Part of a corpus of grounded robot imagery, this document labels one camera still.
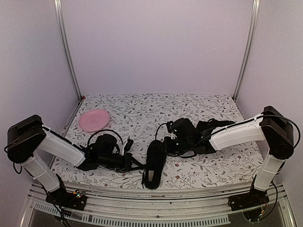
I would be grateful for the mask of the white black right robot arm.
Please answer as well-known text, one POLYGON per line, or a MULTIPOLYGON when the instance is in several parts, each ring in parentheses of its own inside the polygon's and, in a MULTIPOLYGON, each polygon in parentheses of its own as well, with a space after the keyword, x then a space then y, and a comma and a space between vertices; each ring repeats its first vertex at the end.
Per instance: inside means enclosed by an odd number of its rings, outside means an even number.
POLYGON ((298 125, 272 106, 240 122, 210 119, 194 126, 188 118, 180 118, 169 122, 167 128, 171 135, 165 137, 163 144, 170 156, 181 157, 190 151, 194 155, 212 154, 240 144, 265 142, 268 154, 245 195, 248 206, 255 206, 263 199, 301 139, 298 125))

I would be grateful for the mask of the black canvas shoe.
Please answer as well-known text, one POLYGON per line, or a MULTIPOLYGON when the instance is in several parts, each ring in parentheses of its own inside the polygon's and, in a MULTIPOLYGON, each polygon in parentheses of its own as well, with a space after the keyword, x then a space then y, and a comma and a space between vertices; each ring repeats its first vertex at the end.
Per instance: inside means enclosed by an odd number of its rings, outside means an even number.
POLYGON ((232 125, 232 124, 235 124, 235 122, 228 121, 228 120, 219 121, 219 120, 212 118, 206 122, 199 121, 196 126, 196 129, 199 133, 203 133, 205 130, 208 130, 210 128, 224 127, 224 126, 228 126, 228 125, 232 125))
POLYGON ((161 182, 162 171, 166 162, 164 145, 160 140, 154 140, 147 149, 146 168, 148 170, 148 189, 155 190, 161 182))

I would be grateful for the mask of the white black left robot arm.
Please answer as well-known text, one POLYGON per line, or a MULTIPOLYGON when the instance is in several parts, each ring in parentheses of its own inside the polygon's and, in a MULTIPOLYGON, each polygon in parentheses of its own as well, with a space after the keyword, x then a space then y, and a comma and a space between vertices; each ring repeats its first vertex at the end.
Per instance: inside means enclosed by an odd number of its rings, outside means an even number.
POLYGON ((99 130, 92 136, 96 137, 94 142, 89 138, 86 146, 78 146, 46 127, 40 116, 32 115, 8 129, 4 151, 13 164, 27 170, 55 201, 67 205, 70 194, 61 178, 39 157, 37 150, 65 160, 81 171, 102 166, 116 172, 128 172, 145 167, 129 153, 133 140, 123 142, 113 130, 99 130))

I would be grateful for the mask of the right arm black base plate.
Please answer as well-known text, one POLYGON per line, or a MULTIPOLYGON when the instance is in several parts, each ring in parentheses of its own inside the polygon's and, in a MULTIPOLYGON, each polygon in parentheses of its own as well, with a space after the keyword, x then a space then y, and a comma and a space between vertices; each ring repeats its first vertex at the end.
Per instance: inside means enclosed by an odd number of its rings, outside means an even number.
POLYGON ((232 211, 247 209, 269 202, 267 192, 251 189, 249 192, 230 196, 228 205, 232 211))

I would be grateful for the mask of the black shoelace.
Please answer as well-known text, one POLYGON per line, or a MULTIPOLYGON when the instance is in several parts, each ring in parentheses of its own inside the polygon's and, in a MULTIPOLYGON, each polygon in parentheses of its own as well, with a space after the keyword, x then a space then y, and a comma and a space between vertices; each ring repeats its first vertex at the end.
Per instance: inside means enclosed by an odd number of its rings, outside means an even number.
POLYGON ((148 188, 148 185, 146 184, 146 181, 148 180, 148 170, 146 167, 144 167, 144 170, 143 170, 143 174, 142 174, 142 181, 141 181, 141 184, 142 184, 142 188, 148 188))

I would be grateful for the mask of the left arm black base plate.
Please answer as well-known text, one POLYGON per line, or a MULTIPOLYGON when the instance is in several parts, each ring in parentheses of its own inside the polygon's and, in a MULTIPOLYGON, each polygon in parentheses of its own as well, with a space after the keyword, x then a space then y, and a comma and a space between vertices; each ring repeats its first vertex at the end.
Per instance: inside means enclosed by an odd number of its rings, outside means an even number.
POLYGON ((59 188, 53 192, 47 192, 45 201, 64 208, 84 211, 87 196, 81 190, 68 192, 63 188, 59 188))

